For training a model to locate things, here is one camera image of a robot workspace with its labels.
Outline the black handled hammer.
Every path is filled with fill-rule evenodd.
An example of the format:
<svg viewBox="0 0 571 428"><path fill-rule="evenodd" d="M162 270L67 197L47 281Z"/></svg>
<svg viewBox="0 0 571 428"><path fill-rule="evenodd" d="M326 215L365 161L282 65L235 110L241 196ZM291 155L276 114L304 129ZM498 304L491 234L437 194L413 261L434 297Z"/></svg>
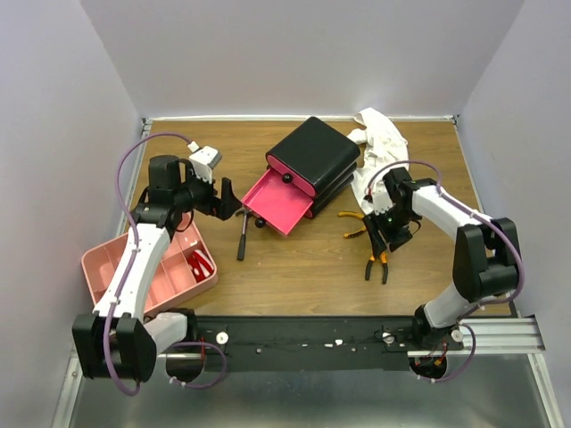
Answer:
<svg viewBox="0 0 571 428"><path fill-rule="evenodd" d="M249 218L251 217L251 215L252 215L251 212L247 208L242 208L236 212L237 217L239 217L239 216L243 217L241 235L240 235L240 240L239 240L237 255L236 255L236 259L238 261L243 261L245 258L246 242L247 242L246 234L247 234L247 227L248 227L248 223L249 223Z"/></svg>

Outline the pink top drawer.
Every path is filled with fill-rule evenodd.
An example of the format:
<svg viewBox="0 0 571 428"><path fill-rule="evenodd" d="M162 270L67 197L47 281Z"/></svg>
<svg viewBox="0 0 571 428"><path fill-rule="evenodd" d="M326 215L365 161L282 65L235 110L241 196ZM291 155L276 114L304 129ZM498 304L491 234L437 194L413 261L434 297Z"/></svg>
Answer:
<svg viewBox="0 0 571 428"><path fill-rule="evenodd" d="M281 177L283 176L290 177L290 179L285 182L286 184L294 184L310 197L316 196L317 193L313 185L305 178L303 178L299 173L295 172L293 169L286 166L285 163L283 163L281 160L279 160L273 155L268 155L267 163L272 169L274 169L277 173L279 173Z"/></svg>

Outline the black drawer cabinet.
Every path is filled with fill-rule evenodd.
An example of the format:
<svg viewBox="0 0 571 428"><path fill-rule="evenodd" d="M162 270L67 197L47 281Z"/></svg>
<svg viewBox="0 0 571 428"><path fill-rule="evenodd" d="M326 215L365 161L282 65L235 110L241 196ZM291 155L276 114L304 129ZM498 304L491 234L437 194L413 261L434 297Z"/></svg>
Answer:
<svg viewBox="0 0 571 428"><path fill-rule="evenodd" d="M360 148L316 117L306 119L266 152L309 181L316 196L309 210L314 218L353 180Z"/></svg>

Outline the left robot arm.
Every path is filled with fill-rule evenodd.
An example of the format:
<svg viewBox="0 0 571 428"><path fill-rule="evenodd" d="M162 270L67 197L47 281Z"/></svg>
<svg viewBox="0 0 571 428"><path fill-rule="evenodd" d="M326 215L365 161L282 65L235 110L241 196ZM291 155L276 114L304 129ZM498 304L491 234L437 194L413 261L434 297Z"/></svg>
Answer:
<svg viewBox="0 0 571 428"><path fill-rule="evenodd" d="M215 188L220 153L206 146L183 159L154 156L148 185L131 211L125 249L110 285L89 314L79 315L72 337L87 378L150 379L158 355L190 351L198 332L188 311L168 311L145 321L145 304L161 259L185 216L199 211L221 220L240 208L230 179Z"/></svg>

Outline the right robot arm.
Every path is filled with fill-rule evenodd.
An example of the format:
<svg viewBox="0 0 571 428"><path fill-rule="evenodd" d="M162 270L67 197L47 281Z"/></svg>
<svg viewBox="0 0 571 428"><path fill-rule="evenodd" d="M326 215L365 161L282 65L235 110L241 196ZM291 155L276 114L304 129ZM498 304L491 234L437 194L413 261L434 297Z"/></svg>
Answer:
<svg viewBox="0 0 571 428"><path fill-rule="evenodd" d="M369 182L378 180L392 204L363 218L372 259L408 243L413 237L410 224L423 218L454 241L451 284L413 315L410 338L417 347L433 348L478 308L508 303L521 293L525 273L512 220L468 207L447 193L439 179L412 178L402 161L380 169Z"/></svg>

